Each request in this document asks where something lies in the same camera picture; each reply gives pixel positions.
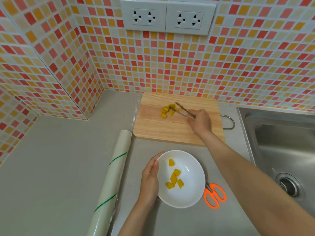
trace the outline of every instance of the hand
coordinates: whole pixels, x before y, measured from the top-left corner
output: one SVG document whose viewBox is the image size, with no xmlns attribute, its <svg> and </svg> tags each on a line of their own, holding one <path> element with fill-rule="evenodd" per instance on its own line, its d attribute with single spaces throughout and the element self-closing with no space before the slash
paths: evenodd
<svg viewBox="0 0 315 236">
<path fill-rule="evenodd" d="M 196 119 L 186 118 L 194 133 L 202 138 L 204 134 L 211 132 L 211 119 L 203 108 L 196 113 Z"/>
<path fill-rule="evenodd" d="M 138 204 L 149 208 L 152 208 L 154 205 L 159 190 L 159 183 L 157 179 L 159 162 L 157 159 L 163 153 L 164 151 L 152 157 L 142 171 L 140 194 L 137 201 Z"/>
</svg>

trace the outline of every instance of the stainless steel sink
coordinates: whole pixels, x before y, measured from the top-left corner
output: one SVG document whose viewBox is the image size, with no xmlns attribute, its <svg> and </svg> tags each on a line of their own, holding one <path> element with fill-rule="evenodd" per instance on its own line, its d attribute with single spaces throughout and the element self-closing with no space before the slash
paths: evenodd
<svg viewBox="0 0 315 236">
<path fill-rule="evenodd" d="M 250 158 L 315 217 L 315 116 L 238 108 Z"/>
</svg>

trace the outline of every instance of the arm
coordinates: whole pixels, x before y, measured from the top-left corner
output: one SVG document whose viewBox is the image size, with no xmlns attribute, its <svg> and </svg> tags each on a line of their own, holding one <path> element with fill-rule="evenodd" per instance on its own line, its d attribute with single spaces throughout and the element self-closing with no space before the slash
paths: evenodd
<svg viewBox="0 0 315 236">
<path fill-rule="evenodd" d="M 152 157 L 145 169 L 142 171 L 139 198 L 128 215 L 118 236 L 141 236 L 147 217 L 154 206 L 158 195 L 159 183 L 157 172 L 159 164 L 157 159 L 164 152 Z"/>
<path fill-rule="evenodd" d="M 314 235 L 315 219 L 272 179 L 211 132 L 204 109 L 188 118 L 206 144 L 227 184 L 261 235 Z"/>
</svg>

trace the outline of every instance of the scissor handle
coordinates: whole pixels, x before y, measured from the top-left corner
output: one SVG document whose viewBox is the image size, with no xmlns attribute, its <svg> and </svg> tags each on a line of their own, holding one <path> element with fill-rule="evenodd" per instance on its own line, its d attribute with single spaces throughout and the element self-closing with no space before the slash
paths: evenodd
<svg viewBox="0 0 315 236">
<path fill-rule="evenodd" d="M 207 199 L 207 194 L 211 196 L 211 198 L 214 200 L 214 202 L 216 203 L 214 206 L 212 204 L 209 203 L 208 199 Z M 212 194 L 212 192 L 210 192 L 210 190 L 208 190 L 207 188 L 204 189 L 203 192 L 203 197 L 206 201 L 206 203 L 208 204 L 208 206 L 212 209 L 217 209 L 219 207 L 219 202 L 218 200 L 214 197 L 214 195 Z"/>
<path fill-rule="evenodd" d="M 211 188 L 211 190 L 212 190 L 212 194 L 213 194 L 214 196 L 216 196 L 219 201 L 222 201 L 222 202 L 226 201 L 226 194 L 225 194 L 224 190 L 223 190 L 220 186 L 218 186 L 218 185 L 215 184 L 215 183 L 210 183 L 209 186 L 210 186 L 210 188 Z M 221 198 L 221 197 L 218 195 L 218 193 L 216 192 L 215 188 L 219 188 L 219 189 L 221 190 L 221 192 L 223 193 L 223 198 Z"/>
</svg>

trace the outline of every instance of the countertop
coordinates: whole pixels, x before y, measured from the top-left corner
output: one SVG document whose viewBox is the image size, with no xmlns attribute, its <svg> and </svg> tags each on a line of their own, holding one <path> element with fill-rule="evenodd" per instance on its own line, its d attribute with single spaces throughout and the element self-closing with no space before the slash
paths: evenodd
<svg viewBox="0 0 315 236">
<path fill-rule="evenodd" d="M 119 132 L 132 131 L 140 100 L 140 94 L 105 91 L 89 121 L 41 116 L 0 168 L 0 235 L 85 236 Z M 221 114 L 236 123 L 224 134 L 226 143 L 250 160 L 236 110 L 239 106 L 249 107 L 219 103 Z M 231 126 L 228 119 L 222 120 L 224 127 Z M 217 210 L 210 209 L 203 198 L 186 209 L 158 200 L 144 235 L 259 235 L 205 147 L 135 138 L 111 235 L 118 234 L 136 202 L 148 160 L 174 149 L 195 156 L 206 179 L 220 185 L 227 200 Z"/>
</svg>

